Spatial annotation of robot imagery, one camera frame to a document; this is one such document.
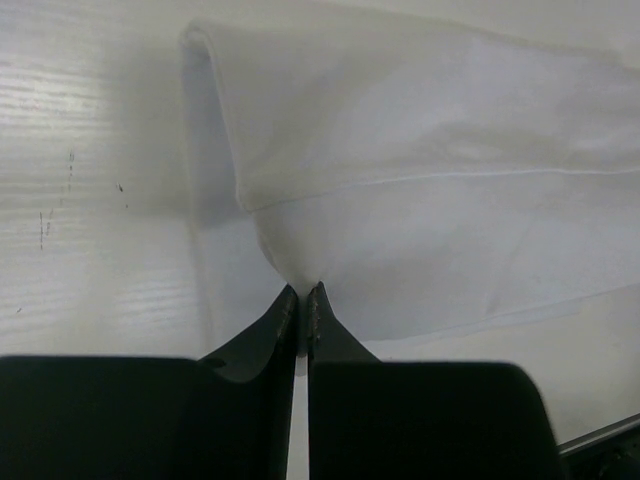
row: folded white cloth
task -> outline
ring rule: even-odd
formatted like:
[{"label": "folded white cloth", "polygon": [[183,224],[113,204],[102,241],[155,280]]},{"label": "folded white cloth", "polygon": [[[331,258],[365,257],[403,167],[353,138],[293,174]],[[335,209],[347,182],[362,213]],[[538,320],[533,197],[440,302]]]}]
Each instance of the folded white cloth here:
[{"label": "folded white cloth", "polygon": [[298,2],[195,21],[192,171],[233,162],[272,265],[303,294],[325,281],[363,340],[557,316],[640,283],[640,75],[575,20],[517,38]]}]

